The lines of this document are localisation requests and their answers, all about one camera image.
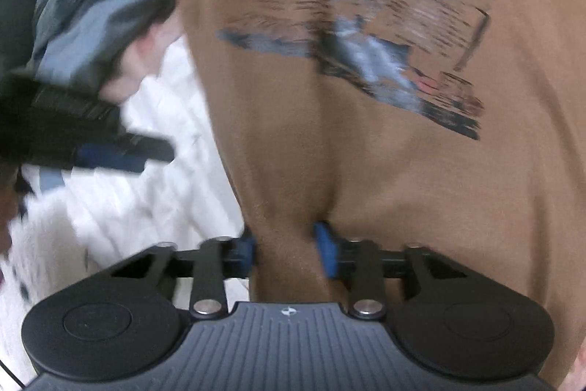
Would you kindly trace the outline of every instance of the blue-gray cloth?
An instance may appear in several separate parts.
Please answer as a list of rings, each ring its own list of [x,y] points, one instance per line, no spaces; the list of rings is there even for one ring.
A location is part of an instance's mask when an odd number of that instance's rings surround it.
[[[175,0],[38,0],[31,59],[37,77],[98,93],[124,49],[174,8]]]

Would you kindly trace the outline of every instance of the white fabric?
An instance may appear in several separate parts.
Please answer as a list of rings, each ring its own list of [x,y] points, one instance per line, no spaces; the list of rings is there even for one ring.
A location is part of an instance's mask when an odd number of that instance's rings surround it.
[[[24,315],[32,304],[93,272],[84,265],[86,250],[103,268],[162,241],[191,249],[242,231],[184,38],[167,49],[160,76],[144,80],[124,105],[123,117],[129,130],[170,137],[175,161],[150,163],[140,176],[74,170],[64,188],[32,199],[28,218],[12,225],[14,245],[8,262],[0,264],[6,278],[0,287],[0,359],[25,382],[34,372],[20,341]],[[21,284],[30,303],[21,296]],[[189,290],[182,281],[176,306],[186,308]],[[230,305],[248,300],[247,281],[228,281],[226,291]],[[2,370],[0,386],[18,388]]]

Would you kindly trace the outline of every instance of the brown t-shirt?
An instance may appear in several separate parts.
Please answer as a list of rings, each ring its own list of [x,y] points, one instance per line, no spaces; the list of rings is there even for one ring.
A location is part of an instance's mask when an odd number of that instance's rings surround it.
[[[257,297],[327,300],[312,223],[419,242],[586,333],[583,0],[180,0],[260,244]]]

